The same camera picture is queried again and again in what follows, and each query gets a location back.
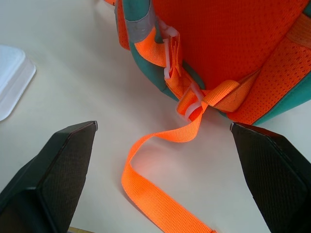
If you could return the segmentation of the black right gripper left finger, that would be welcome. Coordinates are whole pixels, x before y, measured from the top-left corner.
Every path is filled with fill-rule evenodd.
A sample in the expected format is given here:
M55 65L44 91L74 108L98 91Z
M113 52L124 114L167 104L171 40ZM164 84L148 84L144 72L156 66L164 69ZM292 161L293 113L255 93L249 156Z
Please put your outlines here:
M68 233L86 182L96 121L55 132L0 193L2 233Z

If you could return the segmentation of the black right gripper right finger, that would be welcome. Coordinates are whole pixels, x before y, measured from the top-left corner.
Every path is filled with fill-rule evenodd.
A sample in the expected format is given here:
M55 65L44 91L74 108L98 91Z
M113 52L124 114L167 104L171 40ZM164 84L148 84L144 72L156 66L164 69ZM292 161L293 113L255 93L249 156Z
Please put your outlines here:
M311 164L284 136L230 126L247 186L272 233L311 231Z

